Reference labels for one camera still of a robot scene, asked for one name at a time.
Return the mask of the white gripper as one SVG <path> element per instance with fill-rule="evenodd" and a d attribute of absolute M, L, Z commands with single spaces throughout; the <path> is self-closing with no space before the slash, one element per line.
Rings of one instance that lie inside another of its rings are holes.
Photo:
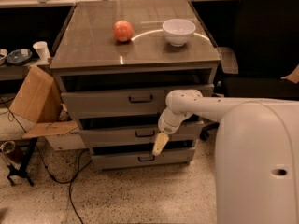
<path fill-rule="evenodd" d="M 155 139 L 155 143 L 152 149 L 152 154 L 154 156 L 159 156 L 163 151 L 165 145 L 169 140 L 170 134 L 174 134 L 181 123 L 186 119 L 190 118 L 192 113 L 190 112 L 178 112 L 174 113 L 169 108 L 166 108 L 158 120 L 158 128 L 161 133 L 158 133 Z"/>

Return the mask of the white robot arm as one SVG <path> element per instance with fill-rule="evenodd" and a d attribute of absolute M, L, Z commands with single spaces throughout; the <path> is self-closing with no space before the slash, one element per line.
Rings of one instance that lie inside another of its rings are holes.
<path fill-rule="evenodd" d="M 299 102 L 170 91 L 152 154 L 192 115 L 219 123 L 218 224 L 299 224 Z"/>

